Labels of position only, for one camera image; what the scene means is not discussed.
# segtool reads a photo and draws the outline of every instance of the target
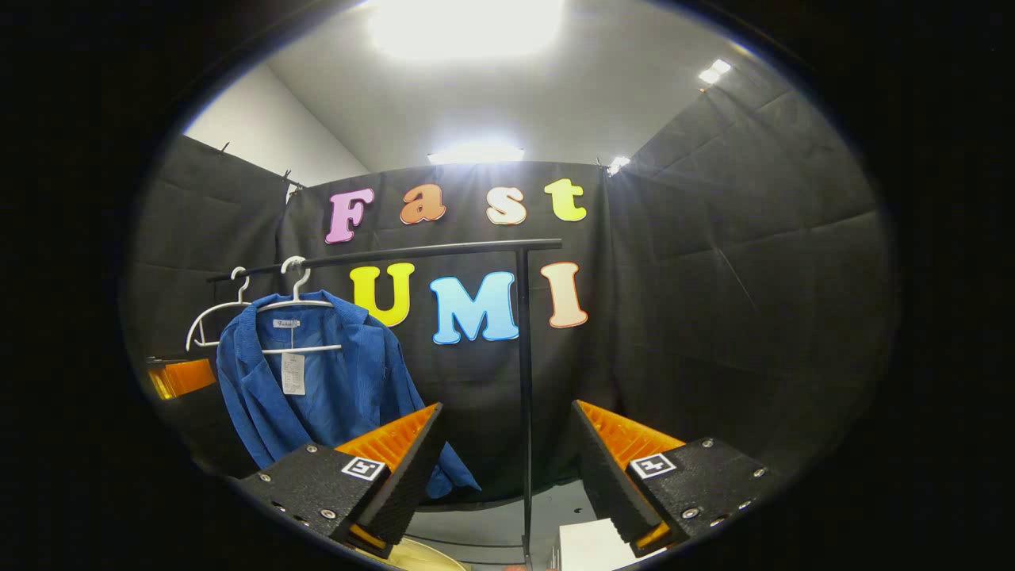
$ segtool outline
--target hanger hook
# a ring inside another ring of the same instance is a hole
[[[229,279],[235,279],[236,278],[236,274],[240,273],[241,271],[247,271],[247,268],[244,267],[244,266],[242,266],[242,265],[238,265],[232,270],[232,273],[229,274]],[[239,303],[244,303],[244,290],[246,290],[247,288],[249,288],[250,284],[251,284],[251,276],[248,275],[247,279],[244,280],[244,284],[240,288],[240,296],[236,298],[236,301]]]
[[[282,273],[284,274],[285,271],[289,269],[289,264],[290,263],[295,263],[295,264],[298,265],[298,264],[300,264],[300,263],[302,263],[304,261],[307,261],[307,258],[304,258],[302,256],[292,256],[292,257],[286,259],[284,262],[282,262]],[[311,278],[311,268],[308,267],[308,268],[303,269],[303,276],[300,277],[295,283],[292,284],[292,301],[294,301],[294,302],[298,302],[299,301],[299,287],[303,283],[307,283],[307,281],[310,278]]]

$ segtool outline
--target floor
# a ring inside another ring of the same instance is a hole
[[[525,561],[521,547],[523,515],[521,500],[486,510],[417,512],[406,536],[471,565],[473,571],[502,571],[506,565]],[[530,542],[533,569],[547,569],[557,527],[595,519],[581,481],[533,496]]]

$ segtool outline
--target black clothing rack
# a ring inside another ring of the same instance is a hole
[[[522,494],[525,504],[525,533],[522,536],[522,551],[525,564],[532,569],[532,556],[529,545],[532,534],[532,337],[529,324],[529,252],[532,249],[557,249],[563,245],[559,237],[538,239],[501,239],[497,241],[465,241],[461,243],[441,243],[437,245],[418,245],[415,247],[397,247],[394,249],[377,249],[373,252],[353,252],[337,256],[308,259],[299,262],[299,269],[341,265],[356,262],[381,261],[392,259],[424,258],[429,256],[449,256],[455,254],[480,254],[484,252],[515,252],[515,264],[518,271],[518,356],[519,373],[522,390],[522,426],[525,430],[525,474],[522,482]],[[282,264],[255,267],[236,273],[235,278],[262,273],[277,272]],[[228,273],[214,275],[208,282],[228,281],[232,279]]]

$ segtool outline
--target rack pole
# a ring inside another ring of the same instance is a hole
[[[524,245],[515,251],[518,271],[518,359],[522,389],[522,430],[525,438],[525,474],[522,491],[525,503],[525,534],[522,536],[522,553],[525,565],[532,569],[529,551],[532,537],[532,339],[529,326],[529,249]]]

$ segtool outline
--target peach letter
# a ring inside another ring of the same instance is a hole
[[[435,220],[448,211],[441,203],[441,187],[423,184],[405,193],[403,202],[408,202],[399,215],[403,223],[414,224],[421,220]]]
[[[522,204],[525,195],[510,186],[497,186],[486,193],[486,217],[495,224],[520,224],[528,213]]]
[[[365,188],[355,192],[344,192],[331,197],[333,204],[331,210],[331,231],[324,236],[328,243],[336,241],[348,241],[352,239],[352,226],[359,225],[363,221],[363,205],[355,200],[362,200],[366,204],[374,202],[374,190]]]
[[[574,207],[574,197],[582,196],[585,191],[580,186],[570,184],[570,179],[560,179],[543,188],[543,192],[553,196],[553,213],[561,220],[577,222],[585,217],[585,208]]]
[[[553,299],[553,315],[550,316],[552,328],[574,328],[589,320],[589,314],[578,305],[578,290],[574,288],[578,269],[574,262],[557,262],[539,270],[550,282],[550,297]]]
[[[369,312],[375,319],[394,328],[409,315],[409,274],[416,266],[400,262],[388,266],[388,274],[395,280],[395,302],[389,310],[380,310],[374,293],[374,281],[381,270],[375,266],[357,267],[349,272],[353,283],[353,303]]]

